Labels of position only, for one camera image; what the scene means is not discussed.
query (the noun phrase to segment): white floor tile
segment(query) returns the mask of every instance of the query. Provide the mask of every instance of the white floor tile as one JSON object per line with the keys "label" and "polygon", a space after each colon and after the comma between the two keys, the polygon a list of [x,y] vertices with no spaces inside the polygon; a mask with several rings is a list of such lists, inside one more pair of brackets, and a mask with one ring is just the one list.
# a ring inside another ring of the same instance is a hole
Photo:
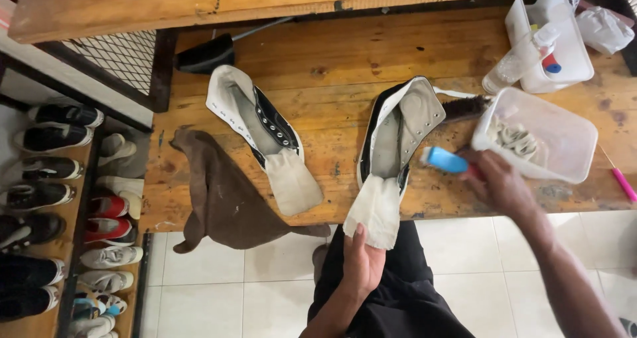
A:
{"label": "white floor tile", "polygon": [[503,273],[435,275],[434,287],[476,338],[516,337]]}
{"label": "white floor tile", "polygon": [[418,220],[416,228],[434,274],[502,272],[491,217]]}
{"label": "white floor tile", "polygon": [[162,289],[157,338],[241,338],[243,283]]}
{"label": "white floor tile", "polygon": [[[593,286],[599,289],[597,271],[587,272]],[[505,278],[518,338],[562,338],[540,272],[505,272]]]}
{"label": "white floor tile", "polygon": [[305,329],[314,281],[244,285],[243,338],[296,338]]}
{"label": "white floor tile", "polygon": [[637,267],[637,211],[580,215],[598,269]]}
{"label": "white floor tile", "polygon": [[325,238],[288,233],[245,251],[245,282],[314,279],[312,252]]}
{"label": "white floor tile", "polygon": [[619,317],[637,321],[637,270],[599,270],[606,299]]}
{"label": "white floor tile", "polygon": [[149,286],[161,286],[163,284],[167,240],[168,234],[166,232],[153,233],[150,257],[148,258]]}
{"label": "white floor tile", "polygon": [[329,226],[329,229],[331,230],[331,233],[329,234],[329,236],[327,237],[327,243],[331,243],[332,242],[332,237],[334,237],[334,232],[336,232],[336,228],[338,227],[337,224],[331,224]]}
{"label": "white floor tile", "polygon": [[243,282],[243,250],[231,249],[204,237],[194,251],[177,254],[173,246],[181,241],[182,232],[168,233],[165,286]]}
{"label": "white floor tile", "polygon": [[157,338],[161,287],[147,287],[141,313],[141,338]]}
{"label": "white floor tile", "polygon": [[[558,239],[567,246],[587,269],[594,269],[591,247],[584,233],[580,214],[551,213],[548,219],[555,228]],[[498,237],[498,248],[505,272],[538,270],[537,261],[517,225],[506,216],[493,217]]]}

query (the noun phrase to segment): black pants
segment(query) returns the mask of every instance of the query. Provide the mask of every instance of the black pants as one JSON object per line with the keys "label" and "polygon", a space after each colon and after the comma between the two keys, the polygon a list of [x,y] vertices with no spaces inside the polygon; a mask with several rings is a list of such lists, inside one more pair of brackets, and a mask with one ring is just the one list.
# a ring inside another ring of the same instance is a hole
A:
{"label": "black pants", "polygon": [[[343,225],[338,225],[314,289],[314,303],[308,312],[308,321],[316,316],[343,278],[344,238]],[[400,222],[394,249],[387,251],[384,270],[392,272],[407,283],[429,281],[433,285],[434,276],[427,266],[418,231],[412,220]]]}

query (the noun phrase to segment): brown towel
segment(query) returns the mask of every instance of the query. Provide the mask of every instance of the brown towel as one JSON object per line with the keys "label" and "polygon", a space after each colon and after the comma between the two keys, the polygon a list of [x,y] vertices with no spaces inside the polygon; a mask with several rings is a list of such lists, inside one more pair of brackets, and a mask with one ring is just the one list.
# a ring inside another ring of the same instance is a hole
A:
{"label": "brown towel", "polygon": [[192,213],[183,228],[177,253],[195,249],[203,236],[233,249],[249,249],[294,232],[327,237],[326,224],[289,226],[259,195],[243,171],[207,132],[177,130],[170,145],[190,163]]}

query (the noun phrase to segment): shoe insole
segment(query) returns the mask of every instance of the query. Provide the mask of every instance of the shoe insole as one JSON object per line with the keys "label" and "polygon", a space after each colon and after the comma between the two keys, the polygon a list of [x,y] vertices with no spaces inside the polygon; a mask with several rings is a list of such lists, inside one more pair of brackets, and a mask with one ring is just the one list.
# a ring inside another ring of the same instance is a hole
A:
{"label": "shoe insole", "polygon": [[255,105],[243,94],[243,91],[237,85],[231,85],[228,89],[232,96],[236,98],[239,115],[241,115],[243,122],[247,126],[247,130],[257,145],[259,152],[263,155],[278,154],[282,147],[270,136],[271,133],[263,128],[254,109]]}
{"label": "shoe insole", "polygon": [[383,179],[397,177],[400,172],[400,120],[401,112],[396,106],[376,133],[371,154],[371,173]]}

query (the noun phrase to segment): transparent plastic box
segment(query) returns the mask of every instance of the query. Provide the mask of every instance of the transparent plastic box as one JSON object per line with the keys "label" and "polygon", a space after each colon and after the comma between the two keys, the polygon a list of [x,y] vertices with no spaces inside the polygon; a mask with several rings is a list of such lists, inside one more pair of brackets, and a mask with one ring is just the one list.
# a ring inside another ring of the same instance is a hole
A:
{"label": "transparent plastic box", "polygon": [[[496,115],[509,126],[521,124],[537,140],[529,161],[496,145],[487,136]],[[475,150],[493,150],[532,179],[558,179],[579,184],[589,175],[598,131],[592,122],[536,96],[509,87],[498,92],[473,133]]]}

